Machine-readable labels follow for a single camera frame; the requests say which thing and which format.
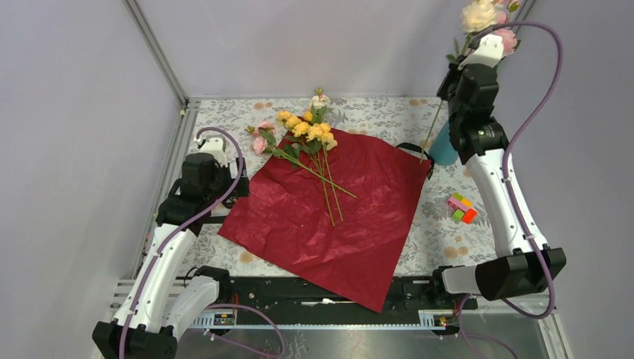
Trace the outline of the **black gold-lettered ribbon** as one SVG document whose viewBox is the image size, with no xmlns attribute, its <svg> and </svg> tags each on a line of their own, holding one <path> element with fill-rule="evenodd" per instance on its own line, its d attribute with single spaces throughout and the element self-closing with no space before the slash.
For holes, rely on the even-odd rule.
<svg viewBox="0 0 634 359">
<path fill-rule="evenodd" d="M 403 142 L 397 144 L 396 148 L 408 151 L 410 153 L 415 153 L 416 155 L 419 155 L 419 158 L 422 159 L 424 162 L 430 162 L 429 169 L 427 170 L 426 174 L 426 179 L 429 180 L 433 176 L 435 161 L 426 151 L 424 151 L 422 147 L 416 144 Z M 222 224 L 226 218 L 227 215 L 212 215 L 211 213 L 209 213 L 208 215 L 201 217 L 200 221 L 203 224 Z"/>
</svg>

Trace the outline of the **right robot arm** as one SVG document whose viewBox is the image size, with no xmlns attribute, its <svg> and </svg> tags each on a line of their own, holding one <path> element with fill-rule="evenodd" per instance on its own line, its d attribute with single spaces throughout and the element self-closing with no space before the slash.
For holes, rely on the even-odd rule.
<svg viewBox="0 0 634 359">
<path fill-rule="evenodd" d="M 509 141 L 493 117 L 497 73 L 483 64 L 449 70 L 437 94 L 447 102 L 449 119 L 440 139 L 458 154 L 471 173 L 490 219 L 496 258 L 474 266 L 442 267 L 428 296 L 447 308 L 458 294 L 489 301 L 550 291 L 567 258 L 540 232 L 513 175 Z"/>
</svg>

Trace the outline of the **yellow rose stem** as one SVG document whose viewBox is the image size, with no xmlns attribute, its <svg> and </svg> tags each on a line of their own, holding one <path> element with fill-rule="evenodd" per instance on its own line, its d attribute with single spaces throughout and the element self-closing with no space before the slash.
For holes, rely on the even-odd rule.
<svg viewBox="0 0 634 359">
<path fill-rule="evenodd" d="M 336 226 L 335 217 L 343 221 L 343 214 L 337 192 L 348 194 L 333 181 L 328 153 L 338 145 L 331 126 L 323 121 L 323 109 L 309 110 L 302 116 L 290 111 L 280 111 L 276 121 L 288 132 L 284 139 L 288 141 L 283 148 L 271 147 L 271 153 L 285 159 L 295 167 L 303 168 L 316 176 L 322 183 L 330 223 Z"/>
</svg>

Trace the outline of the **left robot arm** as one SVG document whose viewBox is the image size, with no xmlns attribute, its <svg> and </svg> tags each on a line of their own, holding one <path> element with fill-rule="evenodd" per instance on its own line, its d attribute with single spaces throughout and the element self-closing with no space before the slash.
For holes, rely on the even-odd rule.
<svg viewBox="0 0 634 359">
<path fill-rule="evenodd" d="M 221 150 L 185 157 L 181 175 L 158 208 L 146 262 L 109 322 L 97 322 L 92 339 L 104 358 L 174 358 L 178 341 L 207 305 L 223 307 L 231 286 L 210 274 L 195 276 L 175 302 L 168 296 L 179 265 L 200 235 L 210 212 L 232 197 L 248 195 L 242 155 L 237 174 Z"/>
</svg>

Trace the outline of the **pink rose stem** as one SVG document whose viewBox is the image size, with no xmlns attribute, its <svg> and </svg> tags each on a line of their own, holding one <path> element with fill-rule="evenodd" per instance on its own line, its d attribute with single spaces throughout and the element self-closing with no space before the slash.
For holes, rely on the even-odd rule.
<svg viewBox="0 0 634 359">
<path fill-rule="evenodd" d="M 497 0 L 493 3 L 496 6 L 496 25 L 509 23 L 511 21 L 510 15 L 519 10 L 521 6 L 521 2 L 518 0 Z M 513 54 L 518 44 L 514 31 L 510 28 L 501 28 L 495 30 L 493 33 L 502 38 L 502 56 L 505 58 Z"/>
<path fill-rule="evenodd" d="M 333 130 L 326 123 L 309 124 L 299 120 L 278 144 L 276 129 L 269 123 L 247 126 L 247 134 L 253 138 L 253 151 L 259 155 L 270 154 L 276 159 L 288 161 L 294 168 L 302 168 L 333 191 L 340 191 L 352 198 L 356 195 L 333 180 L 329 163 L 329 152 L 338 146 Z"/>
</svg>

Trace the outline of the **teal cylindrical vase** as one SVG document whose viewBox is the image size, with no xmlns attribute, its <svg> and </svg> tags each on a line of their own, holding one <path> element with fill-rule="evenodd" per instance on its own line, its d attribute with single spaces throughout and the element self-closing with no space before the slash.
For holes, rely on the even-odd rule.
<svg viewBox="0 0 634 359">
<path fill-rule="evenodd" d="M 434 160 L 435 164 L 440 166 L 450 166 L 457 161 L 458 153 L 450 141 L 448 120 L 440 128 L 428 154 Z"/>
</svg>

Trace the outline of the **floral patterned table mat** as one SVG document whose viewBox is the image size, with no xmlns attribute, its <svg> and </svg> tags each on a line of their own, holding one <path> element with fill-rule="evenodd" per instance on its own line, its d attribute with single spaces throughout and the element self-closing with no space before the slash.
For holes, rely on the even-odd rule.
<svg viewBox="0 0 634 359">
<path fill-rule="evenodd" d="M 392 145 L 403 142 L 423 147 L 439 100 L 433 97 L 333 98 L 330 124 L 351 134 L 370 135 Z M 240 143 L 250 174 L 265 158 L 256 155 L 244 130 L 262 121 L 274 121 L 279 111 L 299 114 L 305 98 L 206 99 L 196 105 L 194 129 L 213 126 L 229 132 Z M 443 106 L 433 138 L 447 117 Z M 471 224 L 456 222 L 446 201 L 454 192 L 472 202 L 478 216 Z M 201 266 L 226 269 L 234 276 L 284 277 L 286 271 L 256 257 L 218 235 L 218 225 L 203 228 L 179 266 L 178 275 Z M 460 163 L 438 166 L 425 182 L 404 250 L 398 276 L 429 274 L 439 266 L 474 265 L 496 256 L 490 219 L 470 172 Z"/>
</svg>

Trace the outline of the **cream rose stem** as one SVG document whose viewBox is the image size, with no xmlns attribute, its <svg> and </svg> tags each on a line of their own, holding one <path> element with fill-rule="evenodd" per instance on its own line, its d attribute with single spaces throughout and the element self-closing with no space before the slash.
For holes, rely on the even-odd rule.
<svg viewBox="0 0 634 359">
<path fill-rule="evenodd" d="M 458 61 L 461 58 L 464 58 L 465 54 L 467 53 L 467 48 L 469 47 L 469 41 L 471 40 L 473 35 L 479 33 L 480 31 L 483 31 L 484 29 L 492 25 L 495 25 L 496 6 L 493 2 L 494 1 L 469 1 L 469 3 L 462 9 L 461 28 L 463 34 L 465 35 L 465 38 L 463 43 L 460 43 L 457 39 L 455 39 L 454 52 L 446 56 L 449 65 L 457 65 Z M 437 96 L 439 97 L 440 102 L 434 114 L 430 129 L 428 130 L 428 134 L 426 135 L 425 141 L 423 143 L 424 147 L 429 146 L 428 151 L 437 136 L 436 135 L 434 138 L 431 138 L 434 127 L 439 119 L 440 112 L 447 102 L 448 95 L 446 93 L 446 87 L 440 87 L 437 92 Z"/>
</svg>

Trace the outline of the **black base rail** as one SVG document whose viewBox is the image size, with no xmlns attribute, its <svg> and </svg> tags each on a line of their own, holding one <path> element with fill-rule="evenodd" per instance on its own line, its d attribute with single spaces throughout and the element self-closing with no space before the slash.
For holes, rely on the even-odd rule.
<svg viewBox="0 0 634 359">
<path fill-rule="evenodd" d="M 454 325 L 458 310 L 475 310 L 475 299 L 443 292 L 429 276 L 394 277 L 380 310 L 329 292 L 298 277 L 230 277 L 221 281 L 219 304 L 253 307 L 282 327 L 397 328 Z"/>
</svg>

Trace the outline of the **red and brown wrapping paper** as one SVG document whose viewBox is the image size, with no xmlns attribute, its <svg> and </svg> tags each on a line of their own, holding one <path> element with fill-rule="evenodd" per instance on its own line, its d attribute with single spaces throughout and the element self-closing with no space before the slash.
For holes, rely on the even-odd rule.
<svg viewBox="0 0 634 359">
<path fill-rule="evenodd" d="M 431 162 L 368 135 L 334 132 L 333 190 L 271 158 L 220 236 L 323 289 L 381 311 Z"/>
</svg>

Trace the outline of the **colourful block stack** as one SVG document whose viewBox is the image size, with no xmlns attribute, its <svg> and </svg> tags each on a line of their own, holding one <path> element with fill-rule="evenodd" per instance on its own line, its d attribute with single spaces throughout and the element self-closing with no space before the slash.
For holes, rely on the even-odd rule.
<svg viewBox="0 0 634 359">
<path fill-rule="evenodd" d="M 450 195 L 446 204 L 452 210 L 452 219 L 456 222 L 471 224 L 478 216 L 472 202 L 457 192 Z"/>
</svg>

